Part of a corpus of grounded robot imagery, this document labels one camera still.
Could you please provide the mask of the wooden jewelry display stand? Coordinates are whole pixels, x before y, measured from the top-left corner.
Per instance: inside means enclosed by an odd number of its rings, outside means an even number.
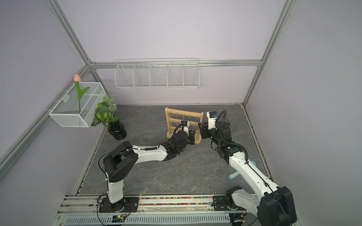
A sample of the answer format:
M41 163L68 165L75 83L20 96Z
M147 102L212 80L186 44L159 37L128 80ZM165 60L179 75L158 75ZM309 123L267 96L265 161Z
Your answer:
M187 121L189 130L195 131L195 144L199 144L202 140L199 123L203 121L204 113L189 112L166 107L166 123L167 123L167 138L171 138L174 129L183 121Z

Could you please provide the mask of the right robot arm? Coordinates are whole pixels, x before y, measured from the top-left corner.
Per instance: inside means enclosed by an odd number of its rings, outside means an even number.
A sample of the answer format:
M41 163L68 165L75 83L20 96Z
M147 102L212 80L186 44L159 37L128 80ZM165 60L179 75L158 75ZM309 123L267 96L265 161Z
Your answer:
M280 187L264 175L248 158L246 149L231 138L227 123L217 122L213 128L199 123L203 139L210 138L217 145L217 153L249 184L254 194L238 188L231 194L232 203L255 215L262 226L291 226L297 221L291 191Z

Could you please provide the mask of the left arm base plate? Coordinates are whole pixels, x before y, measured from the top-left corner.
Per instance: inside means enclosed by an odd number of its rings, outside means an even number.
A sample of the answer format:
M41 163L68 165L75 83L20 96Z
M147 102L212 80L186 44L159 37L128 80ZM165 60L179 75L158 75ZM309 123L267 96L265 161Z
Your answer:
M139 197L124 197L118 202L111 203L109 198L103 198L99 207L100 213L137 212Z

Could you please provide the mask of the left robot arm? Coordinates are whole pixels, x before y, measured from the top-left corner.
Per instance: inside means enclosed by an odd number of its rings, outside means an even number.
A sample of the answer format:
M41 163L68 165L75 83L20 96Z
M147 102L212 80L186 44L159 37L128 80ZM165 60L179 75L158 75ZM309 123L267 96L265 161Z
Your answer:
M195 144L195 134L193 130L177 131L166 142L153 147L134 146L127 141L105 155L102 162L107 178L109 202L114 204L123 201L123 181L134 165L151 161L169 161L175 158L187 145Z

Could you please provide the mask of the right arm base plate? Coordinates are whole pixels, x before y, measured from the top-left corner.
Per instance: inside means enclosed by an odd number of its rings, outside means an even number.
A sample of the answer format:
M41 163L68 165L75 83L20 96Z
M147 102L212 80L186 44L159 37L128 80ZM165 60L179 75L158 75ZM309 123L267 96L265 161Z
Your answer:
M211 206L215 211L246 211L237 206L230 195L214 195Z

